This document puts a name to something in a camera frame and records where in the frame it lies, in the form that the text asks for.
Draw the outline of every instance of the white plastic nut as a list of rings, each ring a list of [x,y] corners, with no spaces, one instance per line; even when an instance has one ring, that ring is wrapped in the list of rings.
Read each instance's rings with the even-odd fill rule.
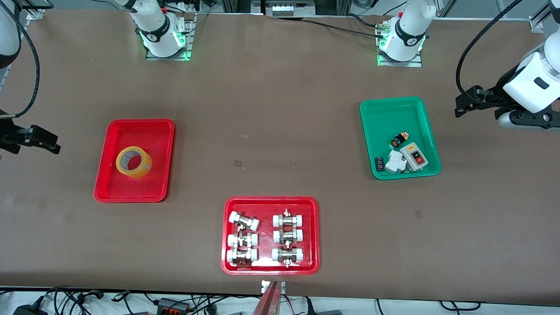
[[[249,229],[251,231],[256,231],[259,228],[259,223],[260,223],[259,220],[253,219],[253,222],[251,223],[251,226],[249,227]]]
[[[273,215],[272,216],[272,226],[275,227],[275,228],[280,226],[280,223],[278,222],[279,221],[278,217],[279,217],[278,215]]]
[[[256,251],[256,248],[251,249],[251,261],[259,260],[259,253]]]
[[[297,241],[301,242],[304,239],[304,232],[301,229],[296,229]]]
[[[232,211],[230,214],[230,218],[228,219],[228,221],[230,223],[233,223],[235,221],[235,216],[237,215],[237,211]]]
[[[278,248],[272,249],[272,260],[278,261]]]
[[[235,243],[235,235],[230,234],[227,236],[227,245],[228,246],[233,246]]]
[[[296,226],[300,228],[303,225],[303,220],[300,214],[296,215]]]
[[[304,260],[304,251],[301,248],[296,248],[296,261]]]
[[[280,243],[280,231],[272,231],[272,238],[275,243]]]
[[[227,262],[234,262],[234,251],[232,249],[227,250]]]
[[[259,234],[251,234],[251,245],[257,246],[259,244]]]

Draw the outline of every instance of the yellow tape roll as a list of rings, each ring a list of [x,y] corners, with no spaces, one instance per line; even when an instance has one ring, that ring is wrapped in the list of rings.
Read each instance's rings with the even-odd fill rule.
[[[138,155],[142,157],[140,165],[135,169],[128,169],[130,159]],[[140,178],[152,168],[152,157],[137,146],[129,146],[116,157],[116,168],[126,176]]]

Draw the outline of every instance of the plastic tray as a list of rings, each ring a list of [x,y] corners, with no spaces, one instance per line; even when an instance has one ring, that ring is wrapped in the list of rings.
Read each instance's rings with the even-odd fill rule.
[[[171,119],[117,119],[105,136],[94,197],[99,202],[159,202],[167,194],[175,124]],[[152,169],[130,178],[116,169],[122,149],[138,146],[152,157]]]
[[[433,139],[432,126],[421,98],[366,100],[360,105],[363,131],[366,136],[367,152],[370,156],[371,170],[377,179],[399,179],[433,176],[441,172],[440,156],[436,141]],[[375,158],[382,156],[387,163],[391,150],[391,140],[395,135],[407,131],[410,138],[404,144],[416,142],[426,156],[428,165],[416,172],[391,174],[375,169]]]
[[[289,268],[283,263],[272,260],[274,244],[272,231],[277,230],[272,226],[272,216],[284,213],[284,210],[293,215],[301,215],[303,225],[301,228],[304,240],[293,246],[302,248],[304,259],[293,263]],[[228,218],[232,211],[242,212],[244,216],[254,216],[260,220],[257,233],[259,245],[255,246],[259,252],[259,260],[254,261],[248,268],[238,268],[226,261],[228,234],[237,232],[237,226],[230,223]],[[254,197],[238,196],[227,200],[223,214],[222,233],[222,270],[228,275],[311,275],[319,270],[319,205],[311,197]]]

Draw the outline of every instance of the power adapter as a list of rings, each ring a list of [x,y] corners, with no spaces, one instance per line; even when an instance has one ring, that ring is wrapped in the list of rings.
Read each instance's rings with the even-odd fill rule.
[[[37,309],[36,311],[31,310],[31,305],[22,305],[16,308],[13,315],[48,315],[45,311]]]

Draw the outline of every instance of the red tray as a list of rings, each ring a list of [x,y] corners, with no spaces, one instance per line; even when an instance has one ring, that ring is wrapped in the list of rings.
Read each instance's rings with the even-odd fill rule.
[[[167,194],[175,124],[171,119],[117,119],[107,127],[94,197],[99,202],[159,202]],[[117,155],[138,146],[152,157],[144,177],[131,178],[116,169]]]
[[[304,240],[294,244],[302,248],[304,260],[293,263],[289,268],[286,265],[272,260],[274,244],[272,231],[277,230],[272,226],[272,216],[284,213],[284,210],[293,215],[301,215],[303,225],[301,228]],[[229,222],[232,211],[242,212],[244,216],[254,216],[260,220],[257,234],[259,245],[259,260],[254,261],[249,268],[237,268],[226,260],[227,236],[237,232],[237,227]],[[222,232],[222,270],[228,275],[312,275],[319,270],[319,205],[311,197],[254,197],[237,196],[227,200],[223,213]]]

